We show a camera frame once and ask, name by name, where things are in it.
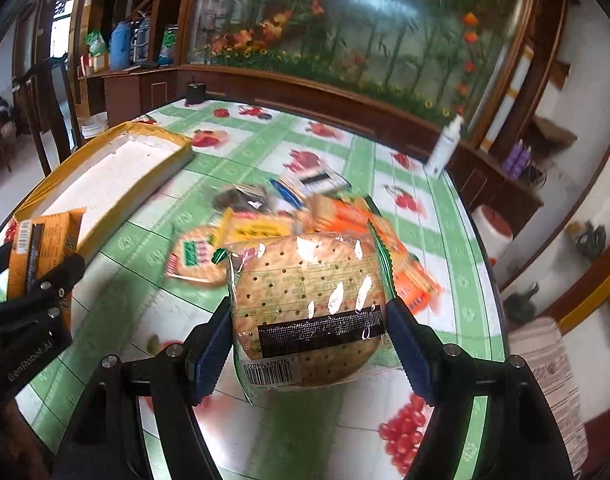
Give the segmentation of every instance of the striped cushion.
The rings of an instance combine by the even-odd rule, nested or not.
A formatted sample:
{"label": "striped cushion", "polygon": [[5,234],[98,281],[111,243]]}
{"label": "striped cushion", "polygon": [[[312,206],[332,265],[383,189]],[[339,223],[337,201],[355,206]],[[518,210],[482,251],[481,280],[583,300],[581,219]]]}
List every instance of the striped cushion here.
{"label": "striped cushion", "polygon": [[580,396],[559,327],[540,317],[509,334],[513,354],[524,357],[543,390],[559,425],[575,475],[588,457],[588,440],[580,416]]}

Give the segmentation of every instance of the metal bolt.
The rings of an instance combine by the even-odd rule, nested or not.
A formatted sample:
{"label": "metal bolt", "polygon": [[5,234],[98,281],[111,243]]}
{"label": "metal bolt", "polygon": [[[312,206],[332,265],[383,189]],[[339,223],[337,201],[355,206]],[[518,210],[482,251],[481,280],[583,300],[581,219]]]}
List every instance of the metal bolt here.
{"label": "metal bolt", "polygon": [[102,360],[101,365],[103,368],[112,368],[118,362],[118,357],[115,355],[107,355]]}
{"label": "metal bolt", "polygon": [[165,353],[170,357],[178,357],[183,353],[183,345],[175,343],[165,348]]}
{"label": "metal bolt", "polygon": [[514,368],[523,368],[525,366],[525,359],[523,359],[520,355],[512,354],[508,357],[508,362]]}
{"label": "metal bolt", "polygon": [[456,357],[457,355],[461,355],[461,347],[455,345],[454,343],[448,343],[446,345],[443,345],[443,352],[452,357]]}

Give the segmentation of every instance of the flower mural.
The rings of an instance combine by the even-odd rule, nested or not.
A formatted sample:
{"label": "flower mural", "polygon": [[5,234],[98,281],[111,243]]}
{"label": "flower mural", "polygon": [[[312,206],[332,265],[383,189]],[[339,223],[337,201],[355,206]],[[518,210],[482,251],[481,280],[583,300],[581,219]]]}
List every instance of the flower mural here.
{"label": "flower mural", "polygon": [[474,115],[518,0],[199,0],[188,62],[310,79],[442,126]]}

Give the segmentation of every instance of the window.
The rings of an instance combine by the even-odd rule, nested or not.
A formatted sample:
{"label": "window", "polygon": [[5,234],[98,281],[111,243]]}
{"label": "window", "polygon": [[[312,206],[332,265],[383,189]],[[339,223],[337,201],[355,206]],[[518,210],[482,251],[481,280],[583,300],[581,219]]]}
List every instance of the window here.
{"label": "window", "polygon": [[69,23],[73,9],[73,0],[56,2],[54,21],[51,23],[50,55],[53,57],[61,57],[69,48]]}

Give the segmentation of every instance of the table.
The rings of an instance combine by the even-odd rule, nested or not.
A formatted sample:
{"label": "table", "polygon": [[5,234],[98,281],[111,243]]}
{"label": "table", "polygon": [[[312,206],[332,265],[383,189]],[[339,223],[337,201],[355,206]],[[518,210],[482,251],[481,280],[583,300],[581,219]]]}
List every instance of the table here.
{"label": "table", "polygon": [[[504,360],[494,285],[470,218],[447,175],[428,179],[422,165],[386,146],[295,115],[264,109],[269,120],[246,115],[237,103],[184,101],[149,113],[159,126],[193,136],[221,131],[220,142],[194,148],[195,156],[124,222],[88,266],[72,300],[73,345],[19,395],[38,436],[54,451],[98,362],[108,353],[124,360],[148,357],[161,344],[183,340],[216,309],[225,287],[201,289],[163,277],[173,228],[210,222],[211,199],[230,182],[263,183],[288,167],[322,161],[354,190],[370,194],[407,248],[445,292],[417,319],[444,342],[472,356]],[[216,117],[226,109],[229,116]],[[0,301],[6,277],[0,276]],[[245,401],[231,356],[207,402],[195,410],[226,480],[400,479],[377,428],[411,393],[402,370],[352,383],[301,392],[269,392]],[[142,420],[157,480],[169,478],[158,431],[146,399]],[[480,445],[486,399],[477,397],[456,478],[471,478]],[[427,418],[431,409],[425,409]]]}

